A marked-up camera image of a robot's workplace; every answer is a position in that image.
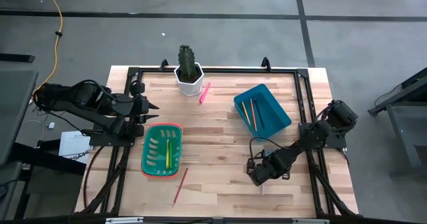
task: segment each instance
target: white paper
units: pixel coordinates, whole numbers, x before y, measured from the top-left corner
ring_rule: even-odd
[[[70,155],[75,153],[84,153],[87,150],[92,150],[92,146],[89,146],[90,137],[84,137],[80,131],[66,131],[61,134],[61,142],[59,145],[59,155],[66,158],[73,158],[76,155]],[[76,161],[87,164],[89,160],[89,154],[86,154]]]

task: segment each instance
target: potted cactus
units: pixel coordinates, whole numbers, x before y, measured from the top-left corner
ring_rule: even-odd
[[[181,45],[178,54],[179,67],[175,68],[175,76],[179,90],[191,97],[201,92],[203,70],[194,61],[194,52],[188,45]]]

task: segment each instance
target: black floor stripe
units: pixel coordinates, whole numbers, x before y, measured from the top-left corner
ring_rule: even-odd
[[[374,17],[339,15],[276,15],[276,14],[193,14],[193,13],[113,13],[91,11],[64,11],[64,17],[92,18],[182,18],[182,19],[261,19],[306,21],[386,21],[386,22],[427,22],[427,17]],[[30,11],[0,9],[0,15],[27,17],[58,17],[56,11]]]
[[[16,11],[0,10],[0,15],[26,17],[58,17],[57,11]],[[263,15],[263,14],[193,14],[193,13],[108,13],[64,11],[63,17],[92,18],[182,18],[182,19],[261,19],[261,20],[298,20],[299,15]]]
[[[326,16],[307,15],[307,21],[396,21],[396,22],[425,22],[427,17],[370,17],[370,16]]]
[[[306,12],[304,11],[304,4],[302,3],[302,0],[296,0],[296,4],[298,7],[298,14],[300,15],[300,17],[305,17]],[[308,34],[308,26],[307,26],[306,18],[300,18],[300,23],[301,23],[302,41],[304,42],[304,49],[306,50],[308,67],[316,67],[316,64],[314,63],[312,44],[310,43],[310,36]]]

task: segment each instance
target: green basket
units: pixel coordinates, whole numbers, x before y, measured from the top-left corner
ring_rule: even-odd
[[[166,167],[167,140],[169,140],[169,167]],[[144,175],[172,177],[179,169],[182,150],[182,128],[173,123],[151,125],[145,134],[141,168]]]

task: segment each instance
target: pencil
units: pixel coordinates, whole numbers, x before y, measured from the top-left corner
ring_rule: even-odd
[[[172,142],[169,142],[169,167],[172,168],[172,160],[173,160],[173,154],[172,154]]]
[[[169,139],[166,141],[166,168],[169,168]]]
[[[178,200],[178,195],[179,195],[179,192],[181,191],[182,184],[184,183],[184,179],[185,179],[185,176],[187,175],[187,172],[188,172],[188,167],[185,168],[184,176],[182,177],[181,183],[179,184],[178,191],[176,192],[175,199],[173,200],[172,206],[174,206],[176,203],[176,200]]]
[[[254,104],[252,104],[252,98],[251,98],[251,109],[252,109],[252,117],[254,118],[255,132],[257,132],[257,130],[256,130],[255,112],[254,112]]]
[[[249,120],[248,112],[246,111],[245,103],[242,102],[243,110],[245,110],[246,118],[248,119],[249,125],[251,125],[251,121]]]
[[[260,108],[258,107],[258,102],[256,101],[255,98],[254,98],[254,106],[256,108],[256,112],[258,112],[258,117],[260,117],[260,122],[261,122],[262,128],[266,128],[266,126],[264,126],[264,122],[262,121],[262,116],[261,116]]]

